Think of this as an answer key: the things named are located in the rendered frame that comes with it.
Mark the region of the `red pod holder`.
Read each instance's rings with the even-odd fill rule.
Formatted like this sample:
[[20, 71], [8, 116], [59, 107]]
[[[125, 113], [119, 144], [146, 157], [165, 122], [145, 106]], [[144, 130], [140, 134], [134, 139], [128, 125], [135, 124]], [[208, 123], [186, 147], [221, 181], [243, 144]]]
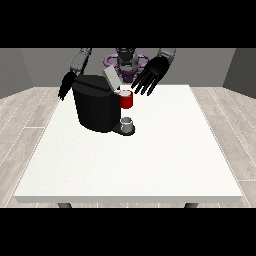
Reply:
[[119, 99], [120, 99], [120, 107], [121, 108], [129, 109], [133, 106], [133, 93], [132, 92], [130, 93], [129, 96], [121, 96], [119, 93]]

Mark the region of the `pale grey machine lid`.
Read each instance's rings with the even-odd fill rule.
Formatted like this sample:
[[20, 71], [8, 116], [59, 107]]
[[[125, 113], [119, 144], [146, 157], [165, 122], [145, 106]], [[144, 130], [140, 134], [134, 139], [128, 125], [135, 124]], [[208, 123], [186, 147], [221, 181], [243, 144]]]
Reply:
[[113, 91], [116, 91], [121, 86], [121, 81], [113, 66], [105, 68], [103, 70], [103, 75]]

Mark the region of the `black coffee machine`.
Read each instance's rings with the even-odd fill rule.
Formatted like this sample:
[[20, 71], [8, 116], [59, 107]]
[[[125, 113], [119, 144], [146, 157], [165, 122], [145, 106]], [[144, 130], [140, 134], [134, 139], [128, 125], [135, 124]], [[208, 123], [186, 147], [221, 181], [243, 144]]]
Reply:
[[123, 131], [119, 96], [104, 76], [81, 74], [74, 79], [72, 91], [82, 126], [94, 132], [116, 132], [123, 136], [135, 133], [134, 125]]

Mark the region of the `small grey cup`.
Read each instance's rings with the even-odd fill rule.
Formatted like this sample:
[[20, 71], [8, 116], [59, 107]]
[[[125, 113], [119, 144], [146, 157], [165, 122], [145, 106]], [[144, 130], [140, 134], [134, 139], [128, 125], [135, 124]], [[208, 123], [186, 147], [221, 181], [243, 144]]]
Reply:
[[120, 120], [120, 124], [121, 124], [121, 131], [124, 133], [129, 133], [133, 129], [133, 121], [130, 117], [123, 117]]

